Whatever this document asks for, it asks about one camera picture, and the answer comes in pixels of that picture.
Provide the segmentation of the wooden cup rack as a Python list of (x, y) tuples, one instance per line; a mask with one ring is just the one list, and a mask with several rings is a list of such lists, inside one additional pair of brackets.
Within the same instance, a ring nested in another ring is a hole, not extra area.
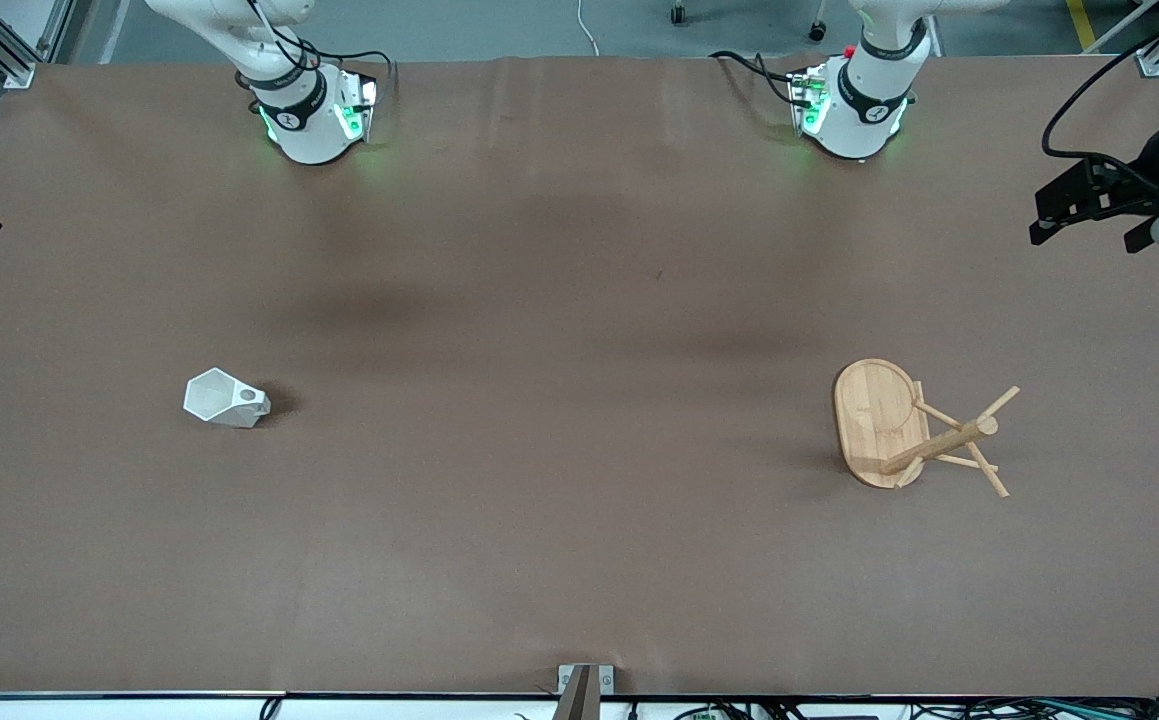
[(927, 402), (923, 384), (890, 361), (870, 357), (834, 379), (832, 407), (843, 460), (859, 482), (902, 489), (931, 461), (978, 470), (1000, 499), (1009, 497), (981, 443), (999, 430), (998, 414), (1021, 388), (996, 398), (975, 419), (958, 421)]

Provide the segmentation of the white faceted cup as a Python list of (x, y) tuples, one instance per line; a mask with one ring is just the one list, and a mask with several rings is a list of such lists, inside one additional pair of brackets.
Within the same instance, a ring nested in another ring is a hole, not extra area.
[(223, 369), (212, 368), (187, 381), (182, 407), (205, 423), (250, 429), (271, 413), (271, 398)]

